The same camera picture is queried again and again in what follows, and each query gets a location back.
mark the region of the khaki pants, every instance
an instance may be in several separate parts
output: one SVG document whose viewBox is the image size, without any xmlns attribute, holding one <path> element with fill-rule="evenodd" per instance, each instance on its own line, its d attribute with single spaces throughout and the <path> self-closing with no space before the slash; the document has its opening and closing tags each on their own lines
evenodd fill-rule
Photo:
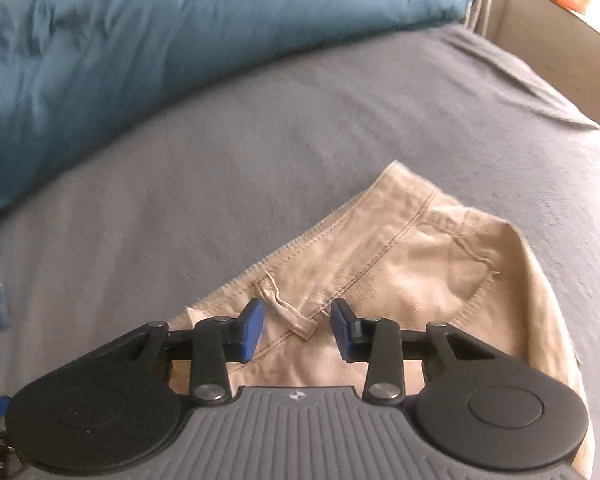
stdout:
<svg viewBox="0 0 600 480">
<path fill-rule="evenodd" d="M 329 306 L 341 296 L 357 316 L 381 316 L 423 330 L 448 321 L 569 385 L 585 399 L 582 377 L 557 300 L 519 231 L 462 206 L 394 162 L 376 182 L 301 237 L 189 307 L 172 328 L 236 316 L 250 298 L 269 311 L 252 362 L 229 365 L 241 384 L 353 384 L 366 364 L 342 361 Z M 407 394 L 423 386 L 419 362 L 405 362 Z M 176 363 L 171 386 L 187 391 Z M 574 467 L 589 477 L 589 432 Z"/>
</svg>

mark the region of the white wall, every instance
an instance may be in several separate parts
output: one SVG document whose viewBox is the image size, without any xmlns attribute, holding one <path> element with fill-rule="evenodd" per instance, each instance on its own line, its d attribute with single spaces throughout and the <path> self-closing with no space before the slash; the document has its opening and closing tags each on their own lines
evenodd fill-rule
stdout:
<svg viewBox="0 0 600 480">
<path fill-rule="evenodd" d="M 551 0 L 507 0 L 491 38 L 600 124 L 600 34 Z"/>
</svg>

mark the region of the gray bedsheet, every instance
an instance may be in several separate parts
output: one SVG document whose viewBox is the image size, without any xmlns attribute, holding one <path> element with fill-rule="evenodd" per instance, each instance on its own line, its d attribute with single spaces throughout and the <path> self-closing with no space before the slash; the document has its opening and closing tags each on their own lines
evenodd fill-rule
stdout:
<svg viewBox="0 0 600 480">
<path fill-rule="evenodd" d="M 459 27 L 283 60 L 189 98 L 0 218 L 0 393 L 169 318 L 394 159 L 517 224 L 558 296 L 600 479 L 600 130 Z"/>
</svg>

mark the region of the metal screw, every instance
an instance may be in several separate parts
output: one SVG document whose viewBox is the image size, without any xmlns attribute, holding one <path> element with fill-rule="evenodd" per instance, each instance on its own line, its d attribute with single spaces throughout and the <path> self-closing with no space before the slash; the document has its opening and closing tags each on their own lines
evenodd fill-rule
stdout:
<svg viewBox="0 0 600 480">
<path fill-rule="evenodd" d="M 369 386 L 369 394 L 376 399 L 395 399 L 400 395 L 400 388 L 395 384 L 376 383 Z"/>
<path fill-rule="evenodd" d="M 193 393 L 202 400 L 218 400 L 224 397 L 226 390 L 220 384 L 200 384 Z"/>
</svg>

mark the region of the blue pillow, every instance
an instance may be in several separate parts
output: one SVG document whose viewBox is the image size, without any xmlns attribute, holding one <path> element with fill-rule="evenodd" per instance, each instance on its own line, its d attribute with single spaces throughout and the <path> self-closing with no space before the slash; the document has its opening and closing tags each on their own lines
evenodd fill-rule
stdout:
<svg viewBox="0 0 600 480">
<path fill-rule="evenodd" d="M 0 0 L 0 209 L 219 77 L 468 1 Z"/>
</svg>

